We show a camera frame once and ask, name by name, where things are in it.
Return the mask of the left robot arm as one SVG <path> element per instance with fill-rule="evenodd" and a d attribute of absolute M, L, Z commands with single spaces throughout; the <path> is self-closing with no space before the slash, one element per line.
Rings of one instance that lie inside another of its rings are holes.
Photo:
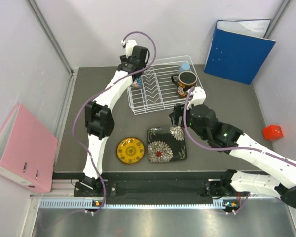
<path fill-rule="evenodd" d="M 126 47 L 126 54 L 107 87 L 89 99 L 84 106 L 84 124 L 88 134 L 86 165 L 80 183 L 92 196 L 105 196 L 102 183 L 102 160 L 108 137 L 115 122 L 112 110 L 123 92 L 141 76 L 150 57 L 150 51 L 142 46 Z"/>

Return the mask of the yellow patterned round plate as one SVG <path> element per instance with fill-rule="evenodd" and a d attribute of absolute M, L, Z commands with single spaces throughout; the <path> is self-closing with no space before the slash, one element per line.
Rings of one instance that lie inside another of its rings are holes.
<path fill-rule="evenodd" d="M 145 154 L 144 143 L 136 137 L 128 137 L 119 142 L 116 155 L 119 161 L 126 165 L 140 162 Z"/>

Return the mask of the blue triangle pattern bowl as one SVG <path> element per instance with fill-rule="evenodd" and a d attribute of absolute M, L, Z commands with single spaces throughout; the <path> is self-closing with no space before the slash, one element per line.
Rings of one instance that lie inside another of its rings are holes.
<path fill-rule="evenodd" d="M 137 77 L 132 83 L 132 87 L 134 88 L 143 88 L 142 76 Z"/>

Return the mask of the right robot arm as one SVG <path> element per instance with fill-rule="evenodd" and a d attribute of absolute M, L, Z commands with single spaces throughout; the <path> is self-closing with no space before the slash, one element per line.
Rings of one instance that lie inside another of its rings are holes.
<path fill-rule="evenodd" d="M 220 122 L 206 105 L 175 105 L 169 114 L 171 123 L 191 128 L 208 150 L 225 152 L 266 172 L 265 175 L 227 170 L 221 176 L 220 188 L 225 195 L 252 192 L 269 195 L 296 209 L 296 161 L 259 144 L 241 129 Z"/>

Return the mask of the light blue cup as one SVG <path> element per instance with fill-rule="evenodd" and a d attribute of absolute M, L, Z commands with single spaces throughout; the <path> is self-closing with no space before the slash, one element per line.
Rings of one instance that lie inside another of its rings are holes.
<path fill-rule="evenodd" d="M 180 74 L 182 72 L 191 72 L 191 66 L 189 63 L 183 63 L 180 65 L 180 67 L 178 69 L 178 74 Z"/>

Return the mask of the black floral square plate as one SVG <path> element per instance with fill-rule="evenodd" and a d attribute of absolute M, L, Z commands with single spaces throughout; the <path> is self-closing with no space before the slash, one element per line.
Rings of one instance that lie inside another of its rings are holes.
<path fill-rule="evenodd" d="M 185 132 L 180 126 L 147 130 L 148 159 L 151 163 L 187 160 Z"/>

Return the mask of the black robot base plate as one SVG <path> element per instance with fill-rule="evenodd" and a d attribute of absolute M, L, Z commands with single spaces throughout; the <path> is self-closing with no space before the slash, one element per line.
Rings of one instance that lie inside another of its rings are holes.
<path fill-rule="evenodd" d="M 104 196 L 108 199 L 165 199 L 182 195 L 183 198 L 232 196 L 236 191 L 231 186 L 224 186 L 220 181 L 206 180 L 110 180 L 96 181 L 92 188 L 83 183 L 76 183 L 76 197 Z"/>

